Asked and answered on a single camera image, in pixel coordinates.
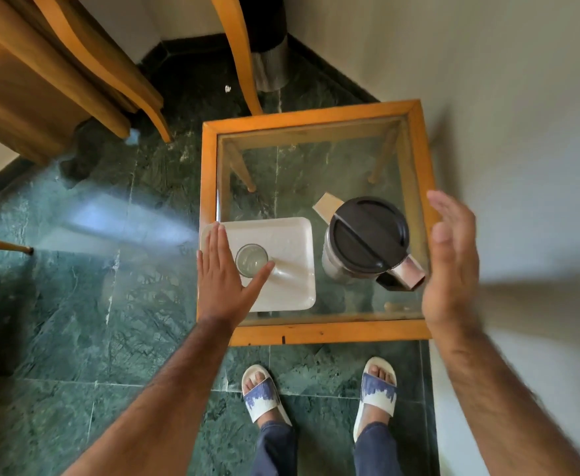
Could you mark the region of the person's right hand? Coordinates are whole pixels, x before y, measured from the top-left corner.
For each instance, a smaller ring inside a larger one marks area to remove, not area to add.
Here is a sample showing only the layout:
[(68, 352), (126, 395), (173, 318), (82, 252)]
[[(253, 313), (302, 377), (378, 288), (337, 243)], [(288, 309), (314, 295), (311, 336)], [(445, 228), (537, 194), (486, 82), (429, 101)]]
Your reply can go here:
[(432, 208), (453, 229), (453, 248), (430, 248), (431, 277), (422, 296), (422, 313), (429, 330), (477, 328), (475, 296), (480, 259), (476, 247), (476, 216), (469, 207), (439, 190), (430, 190)]

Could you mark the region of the person's left hand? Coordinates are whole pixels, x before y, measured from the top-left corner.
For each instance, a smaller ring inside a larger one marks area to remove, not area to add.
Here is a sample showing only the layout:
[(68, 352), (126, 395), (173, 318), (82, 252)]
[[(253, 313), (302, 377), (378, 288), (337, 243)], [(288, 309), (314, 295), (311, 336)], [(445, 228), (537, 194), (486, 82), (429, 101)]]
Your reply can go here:
[(223, 224), (211, 225), (197, 251), (198, 322), (213, 320), (235, 329), (256, 299), (244, 299), (240, 273), (231, 254)]

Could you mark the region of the person's left forearm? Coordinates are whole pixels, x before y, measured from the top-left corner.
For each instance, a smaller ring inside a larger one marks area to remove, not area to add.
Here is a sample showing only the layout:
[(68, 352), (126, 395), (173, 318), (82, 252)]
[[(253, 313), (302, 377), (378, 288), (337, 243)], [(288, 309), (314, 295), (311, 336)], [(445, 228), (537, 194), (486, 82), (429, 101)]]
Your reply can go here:
[(201, 318), (151, 382), (62, 476), (185, 474), (237, 325), (234, 318)]

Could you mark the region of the person's right forearm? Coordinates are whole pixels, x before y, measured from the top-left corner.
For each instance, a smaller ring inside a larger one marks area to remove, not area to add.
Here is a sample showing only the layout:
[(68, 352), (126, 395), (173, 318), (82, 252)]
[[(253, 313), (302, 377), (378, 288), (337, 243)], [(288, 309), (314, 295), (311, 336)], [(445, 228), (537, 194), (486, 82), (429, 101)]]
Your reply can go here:
[(580, 476), (580, 451), (470, 313), (427, 324), (490, 476)]

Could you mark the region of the clear drinking glass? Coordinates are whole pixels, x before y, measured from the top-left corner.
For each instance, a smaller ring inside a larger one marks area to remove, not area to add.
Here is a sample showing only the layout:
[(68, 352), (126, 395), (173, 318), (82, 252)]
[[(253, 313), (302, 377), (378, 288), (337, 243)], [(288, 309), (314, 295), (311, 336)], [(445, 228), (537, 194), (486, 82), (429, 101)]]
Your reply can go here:
[(249, 243), (239, 248), (235, 256), (238, 272), (247, 279), (254, 278), (269, 260), (266, 249), (254, 243)]

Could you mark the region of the white square tray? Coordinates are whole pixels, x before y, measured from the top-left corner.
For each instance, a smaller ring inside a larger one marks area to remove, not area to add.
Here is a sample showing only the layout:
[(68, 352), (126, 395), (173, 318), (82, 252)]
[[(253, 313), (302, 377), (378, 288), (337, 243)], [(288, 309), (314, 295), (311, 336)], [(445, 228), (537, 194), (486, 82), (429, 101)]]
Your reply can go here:
[(242, 246), (266, 249), (275, 267), (251, 313), (301, 311), (316, 302), (315, 256), (311, 223), (304, 217), (223, 223), (235, 261)]

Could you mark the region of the steel jug with black lid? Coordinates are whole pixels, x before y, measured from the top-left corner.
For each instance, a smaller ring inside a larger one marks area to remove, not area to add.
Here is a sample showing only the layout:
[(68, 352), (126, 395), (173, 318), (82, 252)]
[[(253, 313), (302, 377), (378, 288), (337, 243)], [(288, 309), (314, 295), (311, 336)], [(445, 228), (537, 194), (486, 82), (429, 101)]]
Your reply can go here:
[(414, 291), (426, 271), (410, 253), (410, 229), (404, 214), (378, 197), (344, 202), (326, 230), (322, 266), (336, 282), (374, 280), (391, 292)]

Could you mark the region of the white blue left slipper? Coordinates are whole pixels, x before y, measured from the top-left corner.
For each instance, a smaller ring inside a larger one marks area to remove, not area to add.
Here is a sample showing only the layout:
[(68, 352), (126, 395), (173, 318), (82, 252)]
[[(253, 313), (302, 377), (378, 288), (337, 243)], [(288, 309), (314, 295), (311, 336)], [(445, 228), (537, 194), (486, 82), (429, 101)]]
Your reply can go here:
[(262, 427), (270, 421), (292, 426), (277, 387), (266, 368), (254, 364), (242, 376), (242, 393), (251, 421)]

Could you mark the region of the white blue slipper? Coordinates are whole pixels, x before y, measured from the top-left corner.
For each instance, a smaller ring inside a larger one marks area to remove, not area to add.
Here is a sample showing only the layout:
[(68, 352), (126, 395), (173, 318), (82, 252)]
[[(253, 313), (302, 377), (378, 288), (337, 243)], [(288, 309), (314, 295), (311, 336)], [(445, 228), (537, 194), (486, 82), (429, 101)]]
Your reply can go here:
[(360, 401), (352, 432), (354, 443), (371, 424), (388, 426), (395, 412), (397, 389), (392, 365), (380, 357), (371, 357), (361, 378)]
[(266, 368), (254, 364), (242, 376), (242, 393), (251, 421), (262, 427), (270, 421), (292, 426), (277, 387)]

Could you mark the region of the white blue right slipper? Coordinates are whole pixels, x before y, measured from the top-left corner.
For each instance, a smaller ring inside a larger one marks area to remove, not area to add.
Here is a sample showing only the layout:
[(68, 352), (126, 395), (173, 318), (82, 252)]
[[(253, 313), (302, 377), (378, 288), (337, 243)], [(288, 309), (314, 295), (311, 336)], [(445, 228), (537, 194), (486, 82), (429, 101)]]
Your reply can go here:
[(388, 426), (395, 412), (397, 389), (392, 365), (380, 357), (371, 357), (361, 378), (360, 401), (352, 432), (354, 443), (371, 424)]

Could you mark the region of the person's left leg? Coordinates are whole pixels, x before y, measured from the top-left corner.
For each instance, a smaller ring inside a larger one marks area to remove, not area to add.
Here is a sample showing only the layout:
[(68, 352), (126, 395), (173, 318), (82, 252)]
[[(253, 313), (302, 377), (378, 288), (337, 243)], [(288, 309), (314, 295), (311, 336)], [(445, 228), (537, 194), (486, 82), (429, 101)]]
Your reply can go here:
[(297, 476), (298, 442), (294, 427), (270, 421), (258, 428), (251, 476)]

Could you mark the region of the wooden glass-top side table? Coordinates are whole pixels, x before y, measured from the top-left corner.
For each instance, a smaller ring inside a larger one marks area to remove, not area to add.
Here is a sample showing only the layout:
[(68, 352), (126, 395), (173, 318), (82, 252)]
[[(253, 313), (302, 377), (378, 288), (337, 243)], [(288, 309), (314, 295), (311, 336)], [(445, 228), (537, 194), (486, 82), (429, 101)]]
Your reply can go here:
[[(436, 180), (420, 100), (356, 104), (287, 113), (271, 113), (237, 119), (213, 120), (202, 126), (200, 181), (200, 229), (230, 214), (230, 173), (247, 185), (251, 179), (242, 162), (228, 168), (226, 146), (237, 138), (237, 149), (271, 145), (343, 141), (363, 136), (384, 136), (387, 142), (370, 175), (378, 177), (393, 154), (398, 156), (405, 197), (405, 215), (410, 223), (413, 255), (429, 265), (428, 240), (441, 219), (429, 200)], [(270, 324), (238, 326), (229, 346), (263, 346), (317, 343), (368, 343), (432, 339), (421, 316), (402, 319), (402, 310), (386, 313), (350, 313), (312, 318), (280, 318)]]

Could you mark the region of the black and steel cylinder bin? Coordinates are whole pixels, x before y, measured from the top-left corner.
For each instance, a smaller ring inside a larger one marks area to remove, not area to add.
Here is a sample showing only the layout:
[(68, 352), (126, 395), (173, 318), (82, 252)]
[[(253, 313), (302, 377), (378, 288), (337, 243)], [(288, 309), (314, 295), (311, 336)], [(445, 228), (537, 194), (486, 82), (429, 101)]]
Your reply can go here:
[(252, 53), (255, 87), (272, 93), (289, 81), (284, 0), (238, 0)]

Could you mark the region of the curved wooden chair leg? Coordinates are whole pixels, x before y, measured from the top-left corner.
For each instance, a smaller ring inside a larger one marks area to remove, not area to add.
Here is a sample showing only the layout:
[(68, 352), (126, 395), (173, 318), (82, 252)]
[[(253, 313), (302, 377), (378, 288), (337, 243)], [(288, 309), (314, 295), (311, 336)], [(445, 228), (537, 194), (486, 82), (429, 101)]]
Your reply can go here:
[(239, 0), (211, 0), (222, 24), (237, 71), (238, 82), (251, 115), (263, 115), (255, 87), (247, 26)]
[(164, 99), (132, 59), (76, 0), (33, 0), (64, 46), (95, 76), (142, 110), (165, 143), (172, 135), (162, 115)]

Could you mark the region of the wooden desk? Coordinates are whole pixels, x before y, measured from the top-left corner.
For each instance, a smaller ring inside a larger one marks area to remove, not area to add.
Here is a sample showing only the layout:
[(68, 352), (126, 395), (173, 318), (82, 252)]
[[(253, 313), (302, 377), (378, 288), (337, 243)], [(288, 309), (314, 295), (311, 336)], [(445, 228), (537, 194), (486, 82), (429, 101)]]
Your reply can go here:
[(99, 120), (126, 139), (134, 110), (64, 47), (33, 0), (0, 0), (0, 143), (45, 166)]

